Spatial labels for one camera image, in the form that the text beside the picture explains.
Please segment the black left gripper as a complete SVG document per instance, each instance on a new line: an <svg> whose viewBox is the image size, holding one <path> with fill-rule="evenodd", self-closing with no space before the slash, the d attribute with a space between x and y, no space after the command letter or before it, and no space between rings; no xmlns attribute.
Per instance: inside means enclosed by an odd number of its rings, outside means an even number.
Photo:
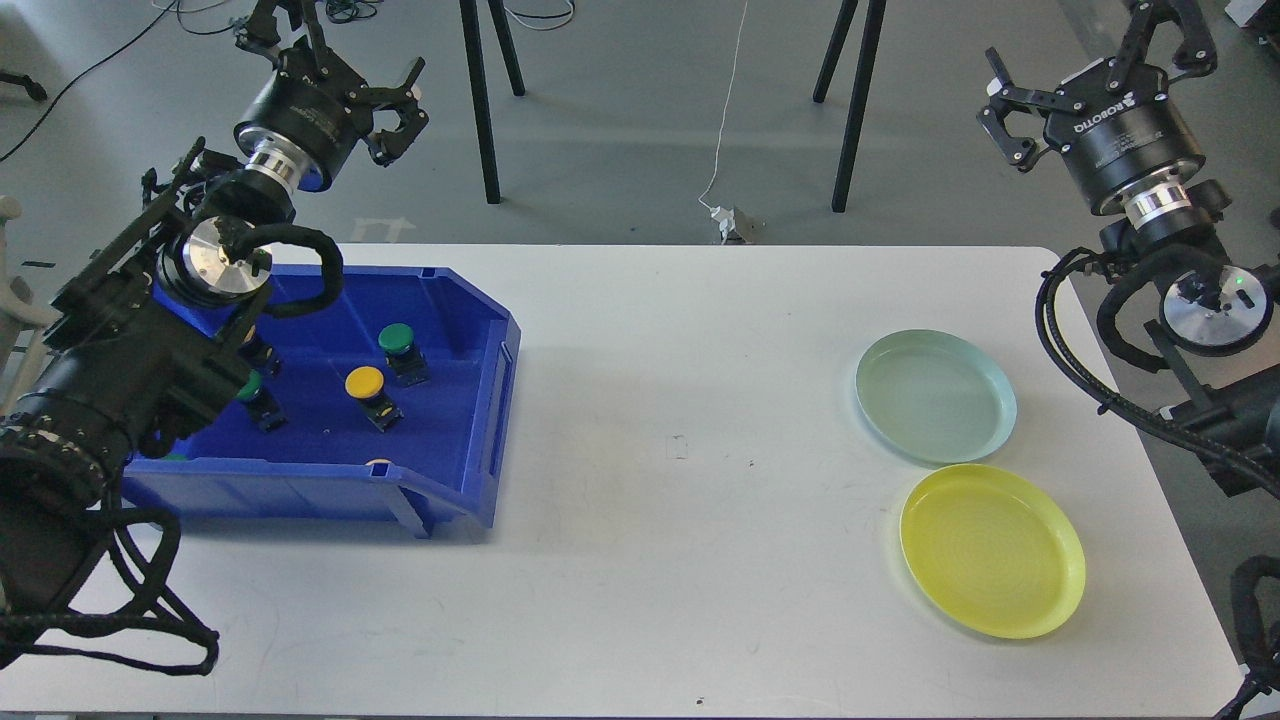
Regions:
<svg viewBox="0 0 1280 720"><path fill-rule="evenodd" d="M300 182L305 192L329 190L358 140L365 142L376 165L389 167L407 152L429 123L419 105L421 94L416 85L425 59L416 56L397 86L369 86L339 56L325 56L329 47L316 5L316 1L253 1L248 14L234 20L236 46L268 59L274 69L237 123L236 143L246 155L268 137L292 143L308 160ZM305 38L306 50L285 50L279 12L285 14L289 32ZM396 126L376 127L378 113L393 113Z"/></svg>

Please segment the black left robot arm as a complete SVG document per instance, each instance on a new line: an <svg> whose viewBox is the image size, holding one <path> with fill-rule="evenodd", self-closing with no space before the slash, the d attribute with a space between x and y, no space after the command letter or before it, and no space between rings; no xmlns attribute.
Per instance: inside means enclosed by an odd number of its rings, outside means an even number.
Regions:
<svg viewBox="0 0 1280 720"><path fill-rule="evenodd" d="M238 154L193 141L166 183L47 307L3 291L35 337L3 402L3 664L81 656L209 674L219 635L170 589L180 523L123 503L127 464L160 459L242 401L265 361L261 316L306 316L344 288L337 242L294 223L357 143L379 167L426 127L415 58L370 85L326 42L314 1L257 1L233 26L271 76L236 124Z"/></svg>

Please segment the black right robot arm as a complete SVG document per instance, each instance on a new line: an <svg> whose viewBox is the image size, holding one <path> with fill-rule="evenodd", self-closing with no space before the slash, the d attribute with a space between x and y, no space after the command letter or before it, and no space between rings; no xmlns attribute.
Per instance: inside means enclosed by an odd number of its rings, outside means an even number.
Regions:
<svg viewBox="0 0 1280 720"><path fill-rule="evenodd" d="M1111 218L1100 250L1074 249L1043 273L1036 331L1101 413L1194 454L1228 496L1277 496L1277 368L1215 388L1185 360L1243 352L1277 325L1277 268L1229 258L1216 225L1231 200L1217 181L1196 182L1204 154L1170 96L1174 83L1215 72L1217 49L1198 3L1129 1L1126 12L1117 50L1051 90L1016 85L998 51L986 51L993 78L977 118L1005 161L1028 173L1056 152L1089 211ZM1171 372L1183 404L1143 409L1085 369L1056 313L1075 273L1108 283L1094 320L1103 346L1143 372Z"/></svg>

